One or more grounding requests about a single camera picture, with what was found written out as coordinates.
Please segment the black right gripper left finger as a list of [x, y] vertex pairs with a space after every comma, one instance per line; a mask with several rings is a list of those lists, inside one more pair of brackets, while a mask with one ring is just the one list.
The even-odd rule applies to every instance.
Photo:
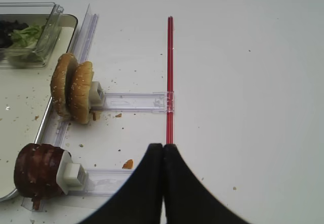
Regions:
[[160, 223], [163, 145], [148, 146], [123, 186], [81, 223]]

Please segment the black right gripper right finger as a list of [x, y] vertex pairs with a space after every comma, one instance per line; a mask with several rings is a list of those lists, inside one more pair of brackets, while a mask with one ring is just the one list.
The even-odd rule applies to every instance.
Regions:
[[163, 180], [167, 223], [247, 223], [204, 187], [174, 144], [164, 146]]

